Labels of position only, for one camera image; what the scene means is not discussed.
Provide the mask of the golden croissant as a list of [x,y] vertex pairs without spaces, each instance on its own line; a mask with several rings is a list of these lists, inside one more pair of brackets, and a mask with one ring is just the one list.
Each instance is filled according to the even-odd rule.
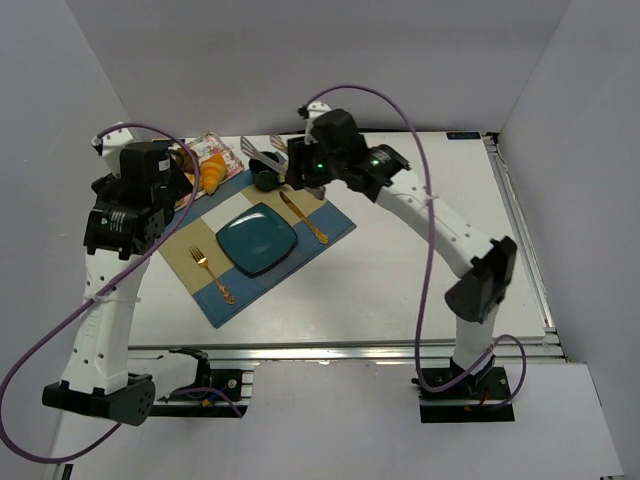
[[213,195],[227,175],[224,157],[216,153],[200,164],[202,189],[207,195]]

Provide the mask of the floral serving tray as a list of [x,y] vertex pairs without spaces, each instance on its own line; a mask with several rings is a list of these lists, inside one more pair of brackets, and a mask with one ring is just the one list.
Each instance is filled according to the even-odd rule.
[[[186,175],[187,179],[191,182],[192,185],[194,184],[197,185],[197,193],[195,196],[196,199],[199,199],[202,196],[212,196],[212,195],[207,195],[203,191],[201,178],[200,178],[200,164],[204,160],[208,159],[210,156],[216,153],[221,154],[224,157],[224,160],[227,166],[227,175],[225,179],[222,181],[222,183],[219,185],[217,190],[220,188],[220,186],[223,183],[225,183],[226,181],[230,180],[234,176],[244,171],[244,165],[242,164],[242,162],[232,152],[232,150],[229,147],[227,147],[223,143],[223,141],[213,132],[201,135],[200,137],[197,137],[196,139],[193,139],[191,141],[185,141],[185,145],[186,145],[185,150],[193,151],[193,154],[191,155],[191,159],[194,163],[195,171],[193,174],[184,173],[182,170],[181,171]],[[177,148],[182,148],[182,147],[179,147],[176,143],[174,143],[169,147],[169,150],[177,149]]]

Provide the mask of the metal serving tongs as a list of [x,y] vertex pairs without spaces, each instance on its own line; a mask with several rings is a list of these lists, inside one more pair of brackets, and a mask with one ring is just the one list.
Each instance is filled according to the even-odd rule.
[[255,159],[268,166],[279,175],[284,176],[287,172],[287,165],[284,158],[278,154],[260,151],[247,137],[240,137],[240,150],[250,159]]

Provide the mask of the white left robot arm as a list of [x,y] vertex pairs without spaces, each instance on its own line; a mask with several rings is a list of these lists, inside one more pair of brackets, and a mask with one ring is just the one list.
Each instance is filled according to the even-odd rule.
[[84,298],[68,364],[43,389],[44,405],[138,426],[148,417],[156,386],[127,369],[127,349],[145,254],[173,221],[175,204],[192,184],[159,142],[133,142],[117,155],[118,173],[93,182],[87,220]]

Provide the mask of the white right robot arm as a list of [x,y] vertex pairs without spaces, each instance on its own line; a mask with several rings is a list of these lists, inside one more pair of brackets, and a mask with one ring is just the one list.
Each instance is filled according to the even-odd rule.
[[321,190],[342,181],[404,221],[456,276],[445,302],[456,317],[450,369],[454,381],[476,386],[493,366],[493,332],[510,285],[516,243],[492,239],[429,193],[409,161],[392,147],[370,146],[343,109],[313,102],[299,110],[305,133],[287,142],[285,181],[296,190]]

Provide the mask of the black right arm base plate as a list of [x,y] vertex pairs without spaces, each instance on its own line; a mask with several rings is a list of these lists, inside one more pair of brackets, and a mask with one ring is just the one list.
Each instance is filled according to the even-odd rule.
[[514,422],[513,406],[505,402],[511,395],[503,367],[492,367],[477,386],[466,381],[454,388],[432,393],[418,388],[420,421],[423,424],[463,424]]

